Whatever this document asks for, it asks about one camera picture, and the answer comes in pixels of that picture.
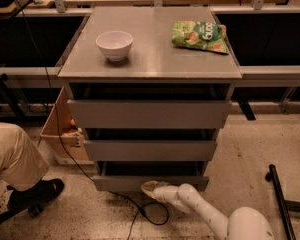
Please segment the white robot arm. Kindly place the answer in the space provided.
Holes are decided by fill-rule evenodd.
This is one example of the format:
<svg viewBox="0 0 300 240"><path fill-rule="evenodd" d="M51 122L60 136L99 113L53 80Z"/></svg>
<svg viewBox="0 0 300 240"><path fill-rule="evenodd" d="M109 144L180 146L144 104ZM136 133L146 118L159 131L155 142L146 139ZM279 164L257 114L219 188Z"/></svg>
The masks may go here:
<svg viewBox="0 0 300 240"><path fill-rule="evenodd" d="M170 203L184 213L195 211L218 240L275 240L268 220L259 211L241 207L226 217L190 184L175 186L163 181L148 181L141 189L152 199Z"/></svg>

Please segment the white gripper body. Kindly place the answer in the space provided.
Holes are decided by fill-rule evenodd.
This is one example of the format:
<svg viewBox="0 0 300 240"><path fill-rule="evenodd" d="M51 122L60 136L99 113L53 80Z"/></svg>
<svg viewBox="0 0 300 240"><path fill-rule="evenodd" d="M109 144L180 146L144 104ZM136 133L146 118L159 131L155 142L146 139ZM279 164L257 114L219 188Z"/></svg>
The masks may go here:
<svg viewBox="0 0 300 240"><path fill-rule="evenodd" d="M179 200L178 187L172 185L156 187L153 191L153 197L162 203L175 203Z"/></svg>

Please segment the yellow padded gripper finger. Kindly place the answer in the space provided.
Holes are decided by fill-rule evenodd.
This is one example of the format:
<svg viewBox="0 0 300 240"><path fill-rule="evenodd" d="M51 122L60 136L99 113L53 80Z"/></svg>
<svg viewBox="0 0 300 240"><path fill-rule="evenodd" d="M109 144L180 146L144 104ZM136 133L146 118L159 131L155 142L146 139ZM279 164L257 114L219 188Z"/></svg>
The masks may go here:
<svg viewBox="0 0 300 240"><path fill-rule="evenodd" d="M141 190L152 199L162 199L164 189L169 185L164 181L147 181L141 185Z"/></svg>

